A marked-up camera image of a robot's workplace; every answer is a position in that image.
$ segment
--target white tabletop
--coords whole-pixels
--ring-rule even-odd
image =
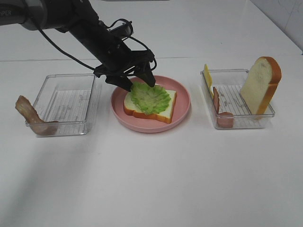
[[[102,92],[91,132],[36,138],[14,109],[18,96],[33,102],[47,75],[89,71],[70,60],[37,61],[65,58],[39,43],[42,38],[37,34],[17,26],[0,27],[6,31],[0,37],[2,44],[13,43],[8,35],[12,33],[20,34],[13,36],[17,39],[31,37],[39,46],[25,53],[18,45],[10,51],[1,46],[7,58],[0,62],[0,226],[302,226],[301,51],[249,1],[171,0],[155,2],[156,6],[153,2],[91,2],[96,8],[102,5],[99,11],[107,13],[109,20],[133,16],[134,23],[141,23],[142,27],[135,26],[136,37],[160,56],[154,74],[176,79],[188,89],[190,112],[166,132],[132,131],[111,111],[115,87],[100,78]],[[147,11],[135,11],[133,6]],[[169,13],[152,17],[162,10],[172,10],[175,18]],[[205,22],[211,15],[216,17]],[[242,20],[232,26],[236,17]],[[145,19],[151,31],[165,33],[166,38],[140,36],[146,31]],[[153,24],[152,19],[169,20],[171,25],[166,27],[171,30]],[[183,27],[185,31],[196,29],[196,33],[185,35],[181,22],[188,26]],[[217,32],[204,33],[206,27],[216,27]],[[268,34],[261,36],[264,29]],[[169,33],[179,31],[174,41],[168,40]],[[187,44],[185,37],[191,40]],[[26,40],[23,50],[30,51],[30,42]],[[87,54],[77,42],[74,47],[61,42],[76,54]],[[201,91],[200,70],[205,63],[210,69],[249,69],[261,55],[274,57],[282,69],[272,102],[275,117],[265,129],[216,130]]]

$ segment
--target green lettuce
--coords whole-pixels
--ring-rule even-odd
[[[131,87],[132,102],[146,115],[159,114],[169,106],[170,96],[165,88],[134,82]]]

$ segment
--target pink plate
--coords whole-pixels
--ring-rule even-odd
[[[167,90],[175,90],[177,98],[175,102],[172,121],[170,124],[151,119],[141,119],[125,114],[123,109],[124,98],[127,91],[117,87],[112,96],[112,110],[119,122],[125,127],[145,133],[161,132],[177,126],[187,115],[190,108],[190,97],[186,88],[179,82],[163,76],[155,76],[156,83]],[[132,78],[131,81],[142,81],[139,78]]]

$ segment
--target transparent tray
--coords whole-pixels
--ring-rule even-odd
[[[219,113],[215,110],[214,101],[204,77],[204,71],[201,72],[202,91],[216,129],[265,128],[268,120],[275,116],[275,111],[271,105],[267,107],[264,114],[255,115],[250,113],[240,95],[248,70],[209,70],[209,72],[213,81],[212,87],[216,87],[219,93]],[[232,115],[222,114],[224,112],[232,113]]]
[[[33,104],[45,123],[26,122],[26,126],[38,137],[87,134],[94,124],[100,93],[94,74],[49,75]]]

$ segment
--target bread slice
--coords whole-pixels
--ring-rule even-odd
[[[140,108],[137,107],[137,105],[132,102],[131,94],[129,92],[126,94],[126,97],[124,99],[124,112],[127,115],[132,115],[137,118],[154,119],[169,124],[171,123],[177,92],[173,90],[166,90],[166,91],[170,96],[170,101],[169,101],[169,106],[166,108],[165,111],[162,111],[161,113],[156,113],[156,114],[152,113],[149,115],[145,115],[145,113],[143,113],[140,110]]]
[[[263,114],[281,79],[281,69],[272,57],[260,57],[251,67],[240,94],[251,114]]]

